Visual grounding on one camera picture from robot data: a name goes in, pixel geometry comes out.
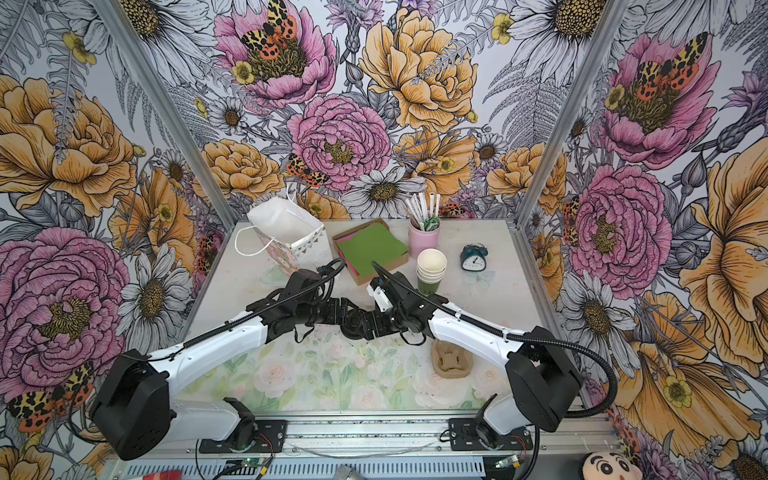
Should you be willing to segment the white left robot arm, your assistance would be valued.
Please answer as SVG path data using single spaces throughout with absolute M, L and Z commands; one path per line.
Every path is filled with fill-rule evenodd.
M 178 394 L 227 361 L 296 333 L 301 326 L 332 325 L 350 339 L 372 339 L 375 312 L 332 297 L 334 279 L 332 271 L 321 275 L 300 270 L 285 288 L 212 330 L 150 354 L 121 354 L 96 394 L 92 421 L 122 460 L 185 440 L 249 448 L 256 437 L 254 415 L 241 401 L 226 397 L 183 402 Z

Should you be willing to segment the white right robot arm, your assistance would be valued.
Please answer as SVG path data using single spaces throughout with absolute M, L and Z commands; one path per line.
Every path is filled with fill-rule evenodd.
M 511 393 L 493 394 L 476 416 L 476 436 L 490 448 L 520 428 L 556 431 L 581 390 L 583 380 L 562 342 L 543 327 L 526 332 L 494 324 L 440 295 L 420 293 L 399 273 L 374 278 L 367 292 L 377 308 L 365 320 L 368 339 L 421 333 L 506 373 Z

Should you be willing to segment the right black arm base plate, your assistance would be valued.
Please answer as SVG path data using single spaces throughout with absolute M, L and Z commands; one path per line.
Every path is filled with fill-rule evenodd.
M 533 437 L 525 427 L 501 435 L 475 418 L 454 417 L 448 420 L 447 433 L 441 435 L 452 451 L 528 451 Z

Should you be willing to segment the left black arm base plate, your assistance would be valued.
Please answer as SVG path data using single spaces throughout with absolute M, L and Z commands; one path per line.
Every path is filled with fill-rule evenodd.
M 225 440 L 203 439 L 198 451 L 203 454 L 281 453 L 288 422 L 257 419 L 239 425 Z

